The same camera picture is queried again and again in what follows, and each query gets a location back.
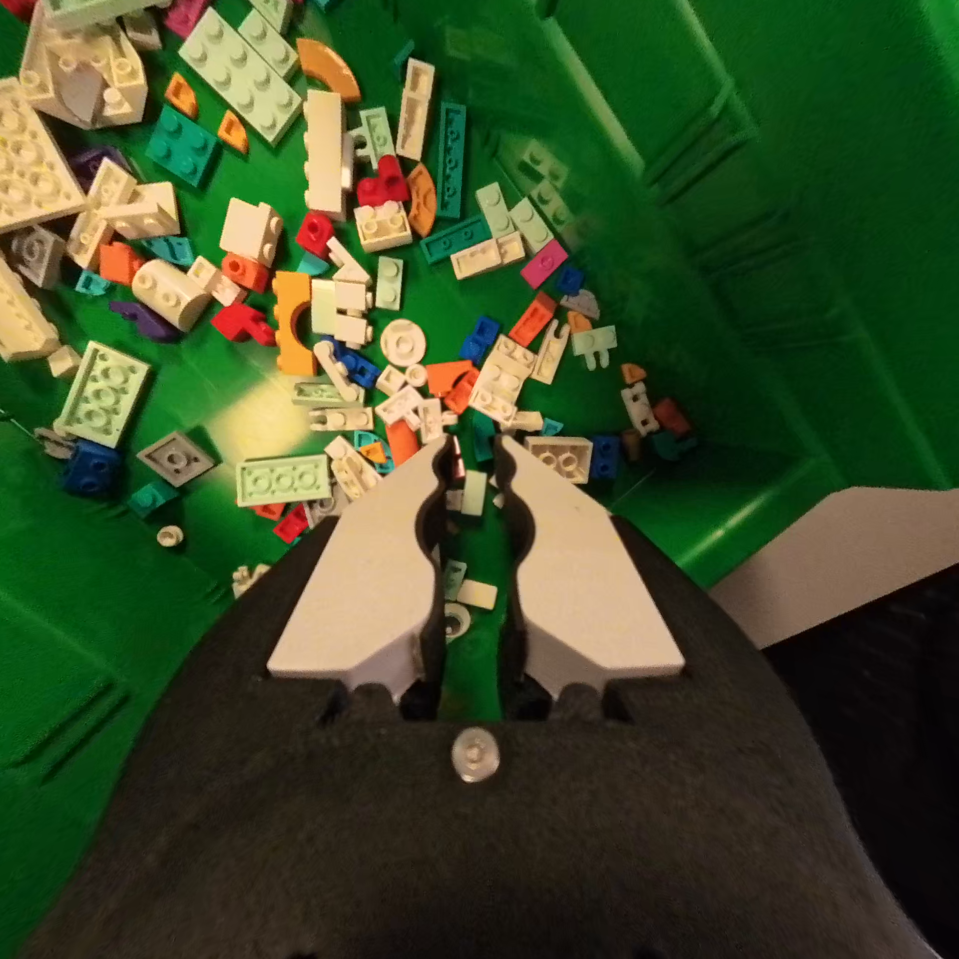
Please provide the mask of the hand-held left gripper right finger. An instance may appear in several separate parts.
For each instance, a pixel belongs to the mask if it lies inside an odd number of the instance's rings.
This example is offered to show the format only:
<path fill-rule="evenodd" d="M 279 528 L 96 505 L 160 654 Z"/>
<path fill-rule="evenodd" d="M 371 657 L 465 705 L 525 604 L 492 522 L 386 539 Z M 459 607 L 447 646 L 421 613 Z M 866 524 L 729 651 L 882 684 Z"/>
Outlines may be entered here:
<path fill-rule="evenodd" d="M 503 705 L 678 676 L 686 660 L 616 517 L 513 438 L 497 440 L 495 463 L 513 557 L 497 654 Z"/>

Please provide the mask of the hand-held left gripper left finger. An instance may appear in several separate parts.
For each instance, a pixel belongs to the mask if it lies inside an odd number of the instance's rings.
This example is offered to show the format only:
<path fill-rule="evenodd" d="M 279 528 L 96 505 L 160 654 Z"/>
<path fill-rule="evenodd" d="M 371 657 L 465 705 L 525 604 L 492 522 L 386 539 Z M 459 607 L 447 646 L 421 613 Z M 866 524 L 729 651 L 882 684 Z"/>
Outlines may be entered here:
<path fill-rule="evenodd" d="M 444 435 L 342 513 L 270 654 L 271 677 L 379 685 L 395 703 L 438 707 L 447 641 L 437 549 L 453 461 Z"/>

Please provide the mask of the pile of toy bricks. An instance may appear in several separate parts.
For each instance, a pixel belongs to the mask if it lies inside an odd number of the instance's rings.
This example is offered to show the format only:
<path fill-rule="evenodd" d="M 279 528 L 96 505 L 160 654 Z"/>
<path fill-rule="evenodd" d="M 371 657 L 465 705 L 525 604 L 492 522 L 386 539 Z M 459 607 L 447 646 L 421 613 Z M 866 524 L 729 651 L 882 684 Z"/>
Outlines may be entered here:
<path fill-rule="evenodd" d="M 585 241 L 586 275 L 598 285 L 610 320 L 645 340 L 655 379 L 685 380 L 681 361 L 703 330 L 703 283 L 686 250 L 653 214 L 650 186 L 627 183 L 633 150 L 647 173 L 658 173 L 667 150 L 694 117 L 725 93 L 728 75 L 703 44 L 689 2 L 560 2 L 558 14 L 536 19 L 519 2 L 481 2 L 472 19 L 455 2 L 411 2 L 404 26 L 415 37 L 431 31 L 426 53 L 440 68 L 441 101 L 465 102 L 479 115 L 480 143 L 468 147 L 481 173 L 496 164 L 519 170 L 521 194 L 546 180 L 545 225 L 560 223 L 560 240 Z M 108 256 L 124 267 L 120 296 L 148 309 L 174 340 L 154 341 L 133 320 L 79 294 L 70 333 L 82 345 L 100 340 L 136 359 L 106 360 L 102 386 L 90 381 L 66 414 L 65 438 L 99 444 L 81 466 L 91 491 L 56 489 L 54 463 L 36 443 L 2 428 L 2 674 L 117 671 L 108 662 L 170 658 L 198 635 L 223 606 L 225 576 L 246 561 L 268 564 L 311 531 L 298 500 L 237 505 L 236 463 L 288 460 L 322 453 L 303 414 L 276 391 L 306 373 L 311 307 L 296 318 L 288 348 L 264 325 L 276 326 L 272 283 L 289 284 L 294 259 L 312 247 L 294 239 L 303 221 L 318 247 L 333 217 L 306 204 L 307 161 L 301 134 L 308 93 L 287 95 L 253 52 L 239 54 L 231 80 L 248 98 L 279 99 L 267 133 L 293 120 L 279 141 L 222 156 L 213 137 L 228 102 L 191 66 L 179 68 L 174 100 L 161 98 L 150 123 L 131 134 L 94 133 L 84 142 L 126 150 L 150 175 L 172 181 L 176 211 L 186 215 L 191 257 L 174 261 L 141 252 L 140 242 L 106 226 L 94 231 L 93 252 L 123 243 Z M 129 282 L 132 266 L 158 261 L 162 277 L 176 271 L 162 307 L 144 304 Z"/>

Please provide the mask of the green plastic bin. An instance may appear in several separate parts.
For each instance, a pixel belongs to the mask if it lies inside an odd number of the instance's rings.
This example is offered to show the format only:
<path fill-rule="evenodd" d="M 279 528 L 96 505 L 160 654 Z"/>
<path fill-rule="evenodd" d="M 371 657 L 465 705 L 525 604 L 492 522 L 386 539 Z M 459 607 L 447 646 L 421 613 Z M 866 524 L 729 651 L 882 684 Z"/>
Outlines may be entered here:
<path fill-rule="evenodd" d="M 957 480 L 957 12 L 951 2 L 305 2 L 302 33 L 399 118 L 400 70 L 466 105 L 463 213 L 508 205 L 557 162 L 550 225 L 699 446 L 614 497 L 702 582 L 845 485 Z M 47 426 L 69 383 L 2 366 L 2 957 L 75 868 L 121 761 L 234 567 L 290 548 L 234 505 L 233 425 L 301 443 L 272 351 L 207 332 L 142 337 L 78 267 L 34 295 L 78 353 L 150 364 L 107 498 L 58 488 Z"/>

